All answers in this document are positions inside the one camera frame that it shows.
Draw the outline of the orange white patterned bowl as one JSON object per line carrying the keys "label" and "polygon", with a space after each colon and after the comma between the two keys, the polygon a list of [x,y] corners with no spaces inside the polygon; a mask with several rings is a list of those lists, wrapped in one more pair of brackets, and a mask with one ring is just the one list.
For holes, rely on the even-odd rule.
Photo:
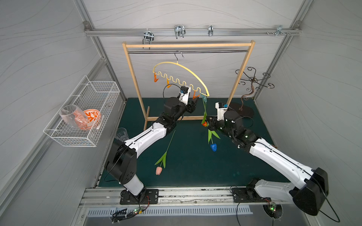
{"label": "orange white patterned bowl", "polygon": [[87,125],[82,125],[80,127],[81,130],[91,130],[91,129],[99,129],[102,122],[102,115],[97,109],[87,109],[84,110],[85,115],[88,117]]}

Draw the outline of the yellow clip hanger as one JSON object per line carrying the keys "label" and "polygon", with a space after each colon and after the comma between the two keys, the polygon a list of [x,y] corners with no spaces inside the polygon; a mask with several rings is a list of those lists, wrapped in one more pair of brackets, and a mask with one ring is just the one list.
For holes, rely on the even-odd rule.
{"label": "yellow clip hanger", "polygon": [[194,71],[189,69],[187,66],[182,65],[179,62],[178,55],[184,57],[182,52],[172,52],[172,55],[175,56],[174,61],[166,60],[160,63],[157,63],[153,69],[152,73],[157,73],[158,79],[163,78],[166,81],[169,80],[170,83],[175,83],[178,85],[188,86],[191,88],[191,92],[196,91],[200,95],[210,96],[210,91],[206,83],[198,76]]}

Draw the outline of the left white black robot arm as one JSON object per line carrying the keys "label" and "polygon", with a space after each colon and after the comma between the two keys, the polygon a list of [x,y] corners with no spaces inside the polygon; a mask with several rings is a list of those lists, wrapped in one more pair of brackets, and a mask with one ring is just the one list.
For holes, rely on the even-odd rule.
{"label": "left white black robot arm", "polygon": [[126,141],[114,139],[104,169],[133,196],[143,199],[146,188],[136,175],[138,157],[152,144],[163,139],[175,127],[176,122],[186,112],[193,113],[199,98],[169,98],[164,104],[163,113],[145,131]]}

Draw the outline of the metal hook left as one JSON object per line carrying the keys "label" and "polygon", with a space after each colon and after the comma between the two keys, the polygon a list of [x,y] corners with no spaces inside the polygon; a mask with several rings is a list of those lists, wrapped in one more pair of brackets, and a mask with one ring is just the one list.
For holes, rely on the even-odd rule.
{"label": "metal hook left", "polygon": [[151,44],[154,41],[154,34],[147,30],[144,34],[143,34],[143,40],[142,40],[142,44]]}

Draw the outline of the metal hook small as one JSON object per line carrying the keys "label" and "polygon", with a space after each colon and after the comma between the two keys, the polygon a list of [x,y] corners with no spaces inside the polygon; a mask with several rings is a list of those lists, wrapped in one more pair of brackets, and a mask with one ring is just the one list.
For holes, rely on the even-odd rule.
{"label": "metal hook small", "polygon": [[214,27],[212,25],[208,26],[208,36],[212,37],[214,32]]}

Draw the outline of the clear glass pitcher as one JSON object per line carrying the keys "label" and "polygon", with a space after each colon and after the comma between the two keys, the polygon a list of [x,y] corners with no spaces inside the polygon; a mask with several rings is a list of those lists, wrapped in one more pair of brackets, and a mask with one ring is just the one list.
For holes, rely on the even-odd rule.
{"label": "clear glass pitcher", "polygon": [[88,117],[77,105],[66,105],[59,111],[60,117],[71,128],[80,129],[82,125],[87,125]]}

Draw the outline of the metal bracket right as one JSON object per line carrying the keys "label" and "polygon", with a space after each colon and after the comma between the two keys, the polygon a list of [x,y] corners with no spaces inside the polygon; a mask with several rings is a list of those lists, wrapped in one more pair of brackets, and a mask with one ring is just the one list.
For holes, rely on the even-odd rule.
{"label": "metal bracket right", "polygon": [[288,35],[291,35],[291,33],[290,32],[288,32],[288,31],[285,31],[284,29],[283,29],[283,27],[282,27],[282,25],[279,25],[276,29],[275,29],[275,31],[273,31],[273,32],[266,32],[266,35],[272,35],[272,36],[274,36],[274,37],[277,37],[277,36],[288,36]]}

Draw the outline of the dark metal jewelry stand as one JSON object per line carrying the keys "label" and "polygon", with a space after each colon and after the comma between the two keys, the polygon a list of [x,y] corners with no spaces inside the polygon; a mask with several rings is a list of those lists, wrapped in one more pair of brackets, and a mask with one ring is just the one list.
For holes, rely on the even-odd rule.
{"label": "dark metal jewelry stand", "polygon": [[246,72],[244,71],[243,74],[246,76],[246,79],[240,78],[238,85],[245,86],[249,83],[250,87],[247,88],[247,93],[241,96],[241,104],[231,102],[228,110],[235,111],[242,117],[253,118],[255,112],[251,107],[246,106],[245,102],[248,101],[249,98],[252,98],[261,88],[274,89],[275,85],[272,83],[263,84],[271,77],[269,73],[263,73],[263,79],[257,79],[256,69],[254,67],[247,67]]}

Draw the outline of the orange clothespin end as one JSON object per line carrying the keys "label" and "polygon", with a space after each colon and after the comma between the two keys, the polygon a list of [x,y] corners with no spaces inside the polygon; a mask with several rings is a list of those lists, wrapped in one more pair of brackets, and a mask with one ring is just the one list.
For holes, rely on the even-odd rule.
{"label": "orange clothespin end", "polygon": [[157,82],[159,80],[157,75],[158,75],[157,73],[154,73],[154,82]]}

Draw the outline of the orange artificial tulip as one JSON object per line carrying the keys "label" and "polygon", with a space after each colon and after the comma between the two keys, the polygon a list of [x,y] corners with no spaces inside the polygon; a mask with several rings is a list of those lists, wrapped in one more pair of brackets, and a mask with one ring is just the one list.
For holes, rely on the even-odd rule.
{"label": "orange artificial tulip", "polygon": [[207,109],[206,109],[206,101],[203,99],[203,107],[204,107],[204,115],[203,115],[203,119],[202,119],[202,122],[201,124],[204,126],[204,127],[207,127],[208,126],[208,122],[207,122]]}

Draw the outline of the metal hook middle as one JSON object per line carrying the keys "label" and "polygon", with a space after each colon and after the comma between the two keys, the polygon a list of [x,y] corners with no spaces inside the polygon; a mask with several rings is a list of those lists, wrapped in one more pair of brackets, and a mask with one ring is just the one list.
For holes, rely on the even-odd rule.
{"label": "metal hook middle", "polygon": [[175,37],[176,39],[178,39],[179,37],[184,38],[185,34],[186,34],[186,28],[184,25],[176,25],[174,27],[174,33],[175,33]]}

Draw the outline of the aluminium top rail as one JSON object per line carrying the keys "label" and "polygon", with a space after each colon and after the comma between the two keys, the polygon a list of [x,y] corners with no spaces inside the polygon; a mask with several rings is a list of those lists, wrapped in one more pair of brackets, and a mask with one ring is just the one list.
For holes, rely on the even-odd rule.
{"label": "aluminium top rail", "polygon": [[[278,27],[272,28],[217,28],[214,27],[212,37],[236,37],[236,36],[269,36],[266,32],[273,32]],[[297,25],[291,28],[283,27],[285,31],[291,33],[290,36],[300,35],[302,30]],[[174,28],[157,29],[96,29],[91,28],[84,22],[84,32],[89,37],[143,37],[147,31],[151,31],[155,38],[157,37],[175,37]],[[208,37],[208,27],[204,28],[186,28],[184,37]]]}

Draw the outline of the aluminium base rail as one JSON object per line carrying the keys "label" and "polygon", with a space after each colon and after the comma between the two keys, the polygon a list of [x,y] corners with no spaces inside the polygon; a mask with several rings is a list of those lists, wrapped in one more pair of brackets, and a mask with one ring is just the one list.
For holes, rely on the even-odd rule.
{"label": "aluminium base rail", "polygon": [[265,196],[245,186],[159,187],[148,188],[140,201],[127,190],[117,187],[86,189],[80,207],[116,207],[120,205],[206,205],[266,203]]}

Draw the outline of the wooden clothes rack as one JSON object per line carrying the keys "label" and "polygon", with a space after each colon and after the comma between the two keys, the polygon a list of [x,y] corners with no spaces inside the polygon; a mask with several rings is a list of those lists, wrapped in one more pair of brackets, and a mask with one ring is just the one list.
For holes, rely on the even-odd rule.
{"label": "wooden clothes rack", "polygon": [[[166,48],[166,49],[190,49],[190,48],[221,48],[221,47],[248,47],[247,50],[238,50],[239,52],[246,52],[246,55],[244,57],[244,60],[241,64],[241,67],[239,69],[239,73],[238,76],[236,78],[236,81],[233,85],[233,88],[231,89],[231,93],[230,96],[228,98],[227,104],[229,105],[236,93],[237,87],[238,87],[238,82],[247,66],[247,63],[250,59],[250,56],[252,54],[252,51],[255,47],[255,41],[252,40],[250,43],[212,43],[212,44],[145,44],[145,45],[138,45],[138,44],[127,44],[126,42],[122,43],[124,52],[125,52],[125,56],[126,56],[126,60],[131,72],[131,76],[133,79],[133,83],[136,89],[136,93],[137,93],[137,97],[139,99],[140,102],[140,106],[142,109],[142,113],[145,119],[145,124],[144,124],[144,131],[146,130],[147,124],[149,121],[156,121],[157,117],[149,117],[149,113],[150,113],[150,107],[147,108],[147,111],[145,110],[145,106],[142,100],[142,96],[140,93],[140,89],[138,86],[138,82],[137,82],[137,78],[135,76],[135,72],[134,72],[134,68],[133,68],[133,64],[131,61],[131,57],[130,54],[131,52],[128,49],[132,49],[132,48]],[[186,116],[184,117],[184,119],[186,121],[200,121],[203,119],[203,116]]]}

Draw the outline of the pink artificial tulip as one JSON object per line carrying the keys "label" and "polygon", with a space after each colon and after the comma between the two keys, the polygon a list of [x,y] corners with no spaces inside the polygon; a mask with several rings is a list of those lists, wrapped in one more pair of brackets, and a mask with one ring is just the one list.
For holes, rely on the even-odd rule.
{"label": "pink artificial tulip", "polygon": [[159,176],[161,173],[162,173],[162,170],[166,168],[166,159],[167,159],[167,153],[168,153],[168,150],[171,146],[171,143],[172,143],[172,140],[174,138],[174,134],[175,132],[173,132],[172,136],[171,136],[171,139],[169,141],[169,144],[167,146],[167,149],[166,151],[164,152],[164,154],[158,159],[158,161],[154,164],[156,166],[156,172],[155,174],[157,176]]}

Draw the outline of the teal clothespin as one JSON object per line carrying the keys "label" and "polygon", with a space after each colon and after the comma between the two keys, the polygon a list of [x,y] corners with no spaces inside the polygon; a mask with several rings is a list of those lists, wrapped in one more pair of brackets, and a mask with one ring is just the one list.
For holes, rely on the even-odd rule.
{"label": "teal clothespin", "polygon": [[207,103],[207,96],[205,96],[205,95],[202,94],[201,97],[202,97],[203,102],[204,102],[204,103]]}

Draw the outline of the blue artificial tulip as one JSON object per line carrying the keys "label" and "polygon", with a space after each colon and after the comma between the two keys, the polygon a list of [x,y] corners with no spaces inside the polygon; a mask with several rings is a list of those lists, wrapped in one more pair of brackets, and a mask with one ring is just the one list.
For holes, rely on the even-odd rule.
{"label": "blue artificial tulip", "polygon": [[216,131],[208,130],[208,137],[207,137],[208,144],[209,144],[210,148],[212,149],[212,151],[216,152],[217,144],[214,142],[213,137],[220,139],[220,137]]}

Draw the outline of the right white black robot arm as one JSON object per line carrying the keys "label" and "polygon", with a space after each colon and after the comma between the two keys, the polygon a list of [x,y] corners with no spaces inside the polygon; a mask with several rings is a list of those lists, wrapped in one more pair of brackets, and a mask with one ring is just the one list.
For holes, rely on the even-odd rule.
{"label": "right white black robot arm", "polygon": [[247,153],[267,163],[285,178],[287,183],[255,179],[249,187],[261,198],[293,202],[301,211],[316,216],[329,195],[328,173],[322,168],[312,169],[279,151],[264,138],[243,126],[242,117],[235,111],[226,110],[216,116],[206,116],[210,136],[217,132]]}

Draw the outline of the clear drinking glass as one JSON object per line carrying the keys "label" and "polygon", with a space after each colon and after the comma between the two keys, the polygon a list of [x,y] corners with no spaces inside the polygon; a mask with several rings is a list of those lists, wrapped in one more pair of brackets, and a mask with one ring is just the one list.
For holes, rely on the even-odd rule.
{"label": "clear drinking glass", "polygon": [[116,132],[115,139],[121,142],[125,142],[129,139],[129,135],[126,128],[118,128]]}

